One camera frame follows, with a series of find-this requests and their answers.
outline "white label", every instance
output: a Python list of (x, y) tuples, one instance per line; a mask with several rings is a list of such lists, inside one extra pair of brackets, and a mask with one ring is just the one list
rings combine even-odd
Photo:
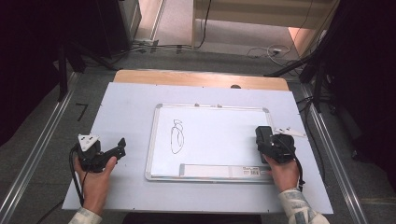
[(259, 167), (244, 166), (242, 169), (244, 170), (244, 175), (260, 175)]

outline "white table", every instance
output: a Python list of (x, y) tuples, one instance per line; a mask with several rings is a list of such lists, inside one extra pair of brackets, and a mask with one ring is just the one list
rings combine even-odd
[[(154, 108), (158, 103), (264, 106), (270, 110), (275, 128), (291, 127), (304, 132), (290, 91), (109, 83), (92, 133), (100, 135), (103, 150), (115, 147), (122, 137), (127, 145), (126, 156), (111, 174), (105, 209), (176, 213), (283, 212), (274, 185), (147, 181), (145, 168), (149, 139)], [(308, 139), (294, 137), (294, 140), (296, 154), (304, 169), (306, 199), (320, 213), (332, 214)], [(79, 207), (78, 196), (71, 183), (63, 209)]]

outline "whiteboard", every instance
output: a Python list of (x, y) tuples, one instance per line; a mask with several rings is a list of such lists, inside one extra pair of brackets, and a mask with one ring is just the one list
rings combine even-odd
[(157, 105), (146, 179), (271, 182), (255, 129), (272, 127), (266, 108)]

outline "table surface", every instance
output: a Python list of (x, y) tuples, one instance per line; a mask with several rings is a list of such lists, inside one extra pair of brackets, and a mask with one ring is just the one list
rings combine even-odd
[(247, 77), (207, 72), (120, 70), (114, 77), (114, 82), (221, 88), (238, 85), (250, 90), (289, 90), (286, 80), (280, 77)]
[[(243, 89), (231, 89), (231, 85), (239, 85)], [(101, 136), (102, 148), (113, 148), (122, 137), (125, 137), (127, 144), (126, 156), (119, 160), (110, 177), (105, 209), (178, 213), (283, 212), (274, 185), (148, 181), (144, 173), (151, 125), (154, 108), (160, 103), (266, 107), (275, 128), (291, 127), (304, 132), (294, 97), (283, 78), (153, 70), (119, 71), (114, 82), (107, 87), (92, 127), (92, 133)], [(294, 140), (298, 148), (296, 154), (304, 168), (305, 198), (320, 213), (332, 214), (308, 139), (294, 137)], [(71, 183), (63, 209), (78, 208), (78, 196)]]

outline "black handheld controller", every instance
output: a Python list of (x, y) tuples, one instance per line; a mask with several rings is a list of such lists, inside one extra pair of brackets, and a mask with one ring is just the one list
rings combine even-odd
[(267, 163), (262, 154), (271, 157), (278, 163), (285, 163), (294, 159), (294, 139), (290, 135), (273, 134), (269, 126), (256, 128), (256, 144), (261, 153), (262, 163)]
[(100, 148), (100, 141), (96, 141), (88, 150), (82, 150), (78, 145), (78, 160), (83, 171), (92, 171), (101, 173), (106, 167), (108, 160), (115, 156), (117, 161), (125, 156), (125, 139), (121, 138), (117, 147), (110, 149), (107, 152), (102, 152)]

